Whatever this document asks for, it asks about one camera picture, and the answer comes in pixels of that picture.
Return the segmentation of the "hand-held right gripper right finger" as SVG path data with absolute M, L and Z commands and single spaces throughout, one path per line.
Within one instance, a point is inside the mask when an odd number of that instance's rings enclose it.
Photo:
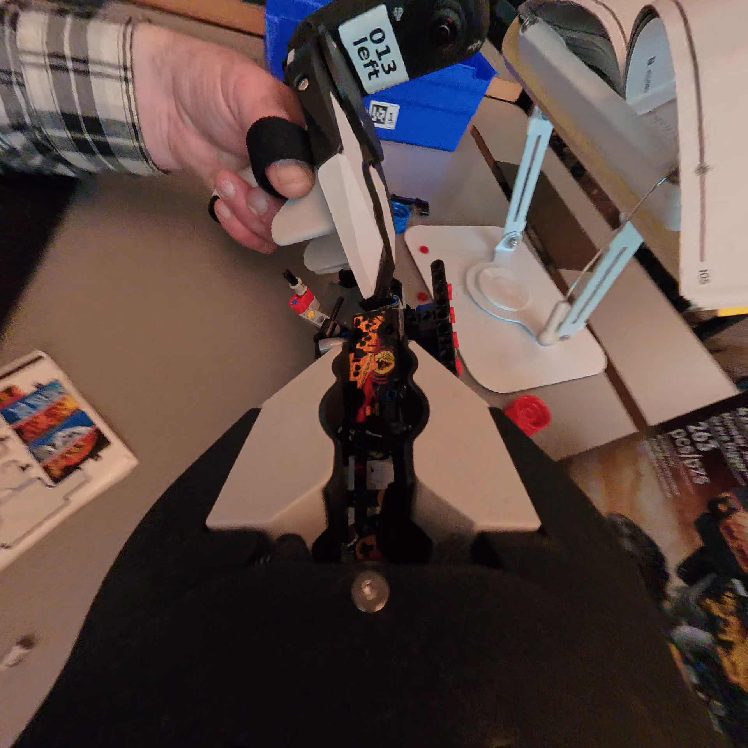
M 540 520 L 488 404 L 417 343 L 409 349 L 429 410 L 413 443 L 416 526 L 435 545 L 537 530 Z

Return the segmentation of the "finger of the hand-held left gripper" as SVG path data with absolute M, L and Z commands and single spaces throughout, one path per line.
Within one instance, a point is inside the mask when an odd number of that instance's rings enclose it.
M 381 239 L 381 257 L 375 291 L 367 300 L 367 306 L 386 307 L 393 300 L 391 284 L 396 266 L 396 233 L 390 196 L 380 164 L 367 165 L 367 190 L 372 202 L 373 218 Z
M 332 215 L 341 245 L 364 299 L 375 296 L 385 240 L 375 217 L 375 201 L 366 178 L 365 163 L 357 136 L 346 112 L 330 94 L 333 116 L 342 151 L 319 167 L 319 183 Z

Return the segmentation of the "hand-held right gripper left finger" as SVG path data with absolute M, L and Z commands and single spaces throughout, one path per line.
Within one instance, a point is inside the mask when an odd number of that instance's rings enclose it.
M 325 531 L 334 445 L 319 411 L 341 350 L 333 347 L 263 403 L 206 519 L 210 530 L 245 529 L 271 540 L 295 534 L 308 547 Z

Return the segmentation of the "brick-built toy truck model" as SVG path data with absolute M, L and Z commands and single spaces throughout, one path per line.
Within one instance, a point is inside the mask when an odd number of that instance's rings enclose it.
M 323 485 L 326 528 L 311 545 L 317 563 L 427 563 L 433 541 L 414 519 L 415 439 L 430 414 L 415 383 L 415 343 L 452 375 L 462 370 L 453 332 L 452 286 L 444 262 L 430 266 L 432 300 L 402 305 L 390 284 L 390 305 L 352 318 L 332 362 L 334 380 L 320 404 L 333 448 Z

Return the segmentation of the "person's left forearm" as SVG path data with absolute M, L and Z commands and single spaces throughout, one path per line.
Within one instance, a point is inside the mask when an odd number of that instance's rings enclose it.
M 138 117 L 137 28 L 131 18 L 2 2 L 2 172 L 160 172 Z

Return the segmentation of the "person's left hand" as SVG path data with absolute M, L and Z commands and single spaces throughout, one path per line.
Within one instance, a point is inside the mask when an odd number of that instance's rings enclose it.
M 302 198 L 313 170 L 289 157 L 270 165 L 268 181 L 282 198 L 243 179 L 246 135 L 266 117 L 304 126 L 295 93 L 248 58 L 154 25 L 132 39 L 136 107 L 145 147 L 164 172 L 190 171 L 215 191 L 215 214 L 239 245 L 276 249 L 272 221 L 284 199 Z

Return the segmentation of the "red toy wheel rim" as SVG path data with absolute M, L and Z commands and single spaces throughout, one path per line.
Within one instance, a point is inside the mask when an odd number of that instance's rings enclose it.
M 503 413 L 528 437 L 546 430 L 552 423 L 550 408 L 534 395 L 516 397 L 504 406 Z

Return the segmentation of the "blue storage bin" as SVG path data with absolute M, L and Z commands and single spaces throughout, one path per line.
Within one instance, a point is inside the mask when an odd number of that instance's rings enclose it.
M 287 43 L 297 25 L 326 5 L 318 1 L 267 1 L 266 68 L 284 79 Z M 382 141 L 453 152 L 483 100 L 494 68 L 481 53 L 455 64 L 382 90 L 363 99 Z

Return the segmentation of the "white book stand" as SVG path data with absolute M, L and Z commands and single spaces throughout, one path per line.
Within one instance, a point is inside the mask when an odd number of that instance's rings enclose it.
M 482 387 L 514 393 L 602 373 L 607 359 L 586 323 L 629 260 L 644 243 L 634 223 L 646 207 L 679 228 L 677 146 L 663 139 L 578 55 L 562 35 L 551 8 L 526 2 L 516 22 L 517 52 L 504 52 L 531 94 L 527 137 L 503 227 L 416 226 L 405 242 L 425 276 L 426 260 L 442 260 L 453 285 L 457 336 L 466 367 Z M 580 291 L 562 294 L 524 240 L 527 216 L 550 136 L 563 116 L 585 144 L 622 175 L 633 207 L 585 268 Z M 418 251 L 429 247 L 429 254 Z

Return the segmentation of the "toy truck set box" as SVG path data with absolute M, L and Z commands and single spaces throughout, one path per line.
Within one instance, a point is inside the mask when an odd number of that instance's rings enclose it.
M 746 746 L 746 392 L 566 465 L 636 564 L 714 727 Z

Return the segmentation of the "sticker sheet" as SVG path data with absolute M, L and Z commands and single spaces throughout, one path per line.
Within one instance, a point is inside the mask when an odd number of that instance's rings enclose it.
M 48 354 L 1 368 L 1 570 L 138 460 Z

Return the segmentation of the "instruction booklet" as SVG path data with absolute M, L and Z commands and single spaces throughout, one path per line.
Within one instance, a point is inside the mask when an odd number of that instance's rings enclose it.
M 602 24 L 622 96 L 677 145 L 679 286 L 746 307 L 747 2 L 578 2 Z

